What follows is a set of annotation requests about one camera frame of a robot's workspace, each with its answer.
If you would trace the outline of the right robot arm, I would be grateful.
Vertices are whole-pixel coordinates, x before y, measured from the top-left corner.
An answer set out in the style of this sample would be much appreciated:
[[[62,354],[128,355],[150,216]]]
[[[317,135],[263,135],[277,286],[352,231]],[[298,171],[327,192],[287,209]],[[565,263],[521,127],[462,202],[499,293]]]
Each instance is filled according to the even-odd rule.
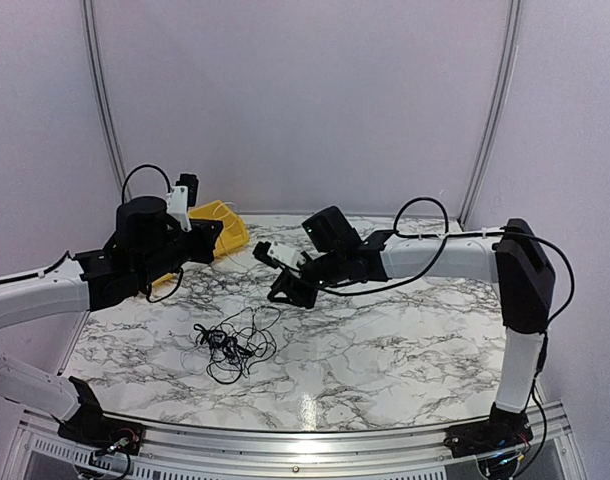
[[[254,257],[279,270],[268,298],[314,307],[321,292],[354,296],[354,285],[397,288],[425,276],[485,281],[496,288],[506,333],[501,381],[480,430],[491,448],[519,431],[545,351],[556,274],[526,221],[511,219],[498,230],[452,234],[403,234],[377,230],[361,238],[336,206],[302,224],[318,252],[313,258],[278,242],[260,242]]]

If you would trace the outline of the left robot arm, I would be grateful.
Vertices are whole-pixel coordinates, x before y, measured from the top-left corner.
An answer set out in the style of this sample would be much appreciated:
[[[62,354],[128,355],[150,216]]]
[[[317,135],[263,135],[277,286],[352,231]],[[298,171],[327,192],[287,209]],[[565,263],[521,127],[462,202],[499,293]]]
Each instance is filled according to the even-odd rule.
[[[102,249],[0,278],[0,330],[61,314],[83,317],[149,295],[155,281],[182,273],[186,263],[211,263],[222,230],[219,220],[191,219],[183,198],[130,200],[117,208],[115,231]],[[71,424],[91,445],[111,436],[111,423],[85,382],[62,379],[1,350],[0,397]]]

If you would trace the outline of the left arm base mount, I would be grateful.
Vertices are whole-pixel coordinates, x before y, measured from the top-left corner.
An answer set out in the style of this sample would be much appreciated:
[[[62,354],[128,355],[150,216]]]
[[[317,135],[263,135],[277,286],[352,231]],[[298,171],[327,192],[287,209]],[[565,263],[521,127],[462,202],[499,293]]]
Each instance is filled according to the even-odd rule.
[[[122,439],[129,455],[139,453],[144,426],[141,423],[108,417],[101,410],[80,408],[69,420],[59,420],[58,435],[79,444],[108,449]]]

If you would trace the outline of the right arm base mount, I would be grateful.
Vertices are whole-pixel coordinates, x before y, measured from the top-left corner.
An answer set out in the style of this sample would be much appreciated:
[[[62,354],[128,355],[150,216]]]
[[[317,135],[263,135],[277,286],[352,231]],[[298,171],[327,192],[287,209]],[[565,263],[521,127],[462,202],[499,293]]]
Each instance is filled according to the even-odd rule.
[[[448,427],[443,445],[454,458],[461,458],[525,445],[532,439],[525,412],[511,413],[493,407],[485,420]]]

